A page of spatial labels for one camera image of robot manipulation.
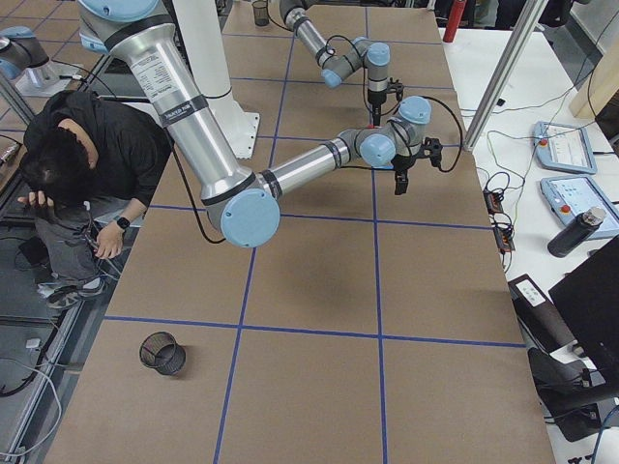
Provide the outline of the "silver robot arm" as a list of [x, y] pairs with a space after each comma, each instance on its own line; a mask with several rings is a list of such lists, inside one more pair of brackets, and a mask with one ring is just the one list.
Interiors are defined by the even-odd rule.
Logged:
[[260, 173], [238, 163], [173, 40], [172, 18], [160, 1], [83, 1], [83, 43], [124, 61], [162, 125], [180, 147], [202, 186], [201, 200], [212, 225], [237, 247], [259, 247], [280, 224], [279, 199], [286, 193], [362, 159], [392, 168], [396, 194], [408, 186], [407, 171], [418, 159], [433, 166], [442, 146], [424, 135], [431, 116], [427, 99], [401, 101], [381, 127], [345, 130], [302, 155]]
[[349, 40], [342, 35], [324, 39], [307, 15], [316, 1], [280, 1], [280, 18], [313, 55], [321, 76], [329, 88], [336, 88], [358, 70], [365, 72], [366, 106], [371, 123], [378, 127], [384, 113], [387, 96], [396, 95], [397, 104], [403, 97], [403, 85], [389, 76], [391, 50], [386, 43], [366, 37]]

